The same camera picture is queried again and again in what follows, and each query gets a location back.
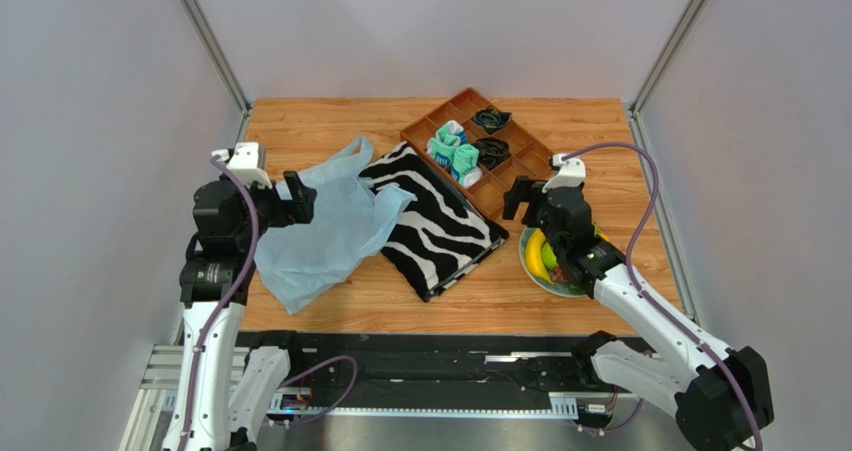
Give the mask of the purple grapes bunch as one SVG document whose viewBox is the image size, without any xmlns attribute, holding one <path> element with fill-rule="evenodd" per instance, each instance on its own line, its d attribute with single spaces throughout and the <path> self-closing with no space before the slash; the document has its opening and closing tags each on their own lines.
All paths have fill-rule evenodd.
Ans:
<svg viewBox="0 0 852 451">
<path fill-rule="evenodd" d="M 551 282 L 560 286 L 575 286 L 577 284 L 576 273 L 572 267 L 556 266 L 549 272 L 549 275 Z"/>
</svg>

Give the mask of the light blue plastic bag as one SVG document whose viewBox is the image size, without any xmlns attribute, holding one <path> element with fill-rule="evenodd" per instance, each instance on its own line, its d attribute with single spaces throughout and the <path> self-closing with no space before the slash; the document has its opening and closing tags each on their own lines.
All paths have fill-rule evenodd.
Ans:
<svg viewBox="0 0 852 451">
<path fill-rule="evenodd" d="M 269 228 L 255 263 L 264 286 L 294 315 L 331 287 L 346 281 L 364 259 L 389 240 L 415 196 L 393 185 L 377 193 L 360 176 L 374 155 L 364 136 L 325 162 L 298 173 L 317 191 L 308 224 Z"/>
</svg>

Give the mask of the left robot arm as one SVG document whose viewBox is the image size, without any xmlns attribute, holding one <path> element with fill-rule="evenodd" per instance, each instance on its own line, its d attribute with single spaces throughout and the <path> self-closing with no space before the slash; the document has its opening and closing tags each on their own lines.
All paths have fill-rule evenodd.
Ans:
<svg viewBox="0 0 852 451">
<path fill-rule="evenodd" d="M 287 171 L 289 197 L 222 174 L 194 194 L 196 232 L 179 276 L 183 355 L 165 450 L 253 450 L 273 395 L 306 368 L 294 331 L 257 335 L 233 378 L 235 349 L 256 269 L 253 253 L 269 228 L 308 224 L 316 191 Z"/>
</svg>

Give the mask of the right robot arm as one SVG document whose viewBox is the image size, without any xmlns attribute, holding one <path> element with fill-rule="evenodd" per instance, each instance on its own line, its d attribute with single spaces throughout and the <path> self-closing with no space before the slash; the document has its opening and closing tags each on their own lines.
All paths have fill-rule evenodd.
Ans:
<svg viewBox="0 0 852 451">
<path fill-rule="evenodd" d="M 594 381 L 629 390 L 670 415 L 696 450 L 733 450 L 775 418 L 768 369 L 746 346 L 736 350 L 662 299 L 626 256 L 595 230 L 582 186 L 547 188 L 519 175 L 504 195 L 503 216 L 522 222 L 550 246 L 556 274 L 627 322 L 657 352 L 645 356 L 604 331 L 574 348 Z"/>
</svg>

